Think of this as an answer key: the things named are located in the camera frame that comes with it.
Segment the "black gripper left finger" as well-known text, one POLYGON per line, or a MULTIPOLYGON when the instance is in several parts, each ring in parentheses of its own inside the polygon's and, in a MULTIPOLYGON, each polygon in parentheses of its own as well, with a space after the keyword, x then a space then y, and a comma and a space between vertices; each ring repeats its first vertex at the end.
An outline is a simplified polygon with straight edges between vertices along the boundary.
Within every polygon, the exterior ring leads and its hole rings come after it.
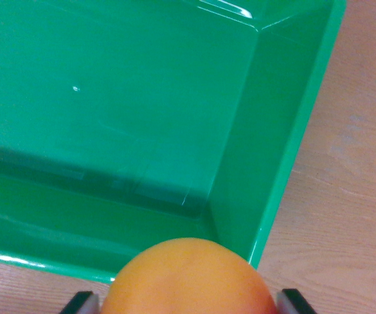
POLYGON ((78 291, 60 314, 100 314, 99 295, 92 291, 78 291))

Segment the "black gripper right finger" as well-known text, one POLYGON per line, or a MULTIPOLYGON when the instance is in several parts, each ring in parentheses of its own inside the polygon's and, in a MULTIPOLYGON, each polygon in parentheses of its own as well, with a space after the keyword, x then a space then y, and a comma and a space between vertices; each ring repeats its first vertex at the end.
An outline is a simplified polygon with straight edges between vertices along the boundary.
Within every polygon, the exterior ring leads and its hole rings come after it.
POLYGON ((284 288, 278 292, 276 305, 280 314, 316 314, 311 304, 296 288, 284 288))

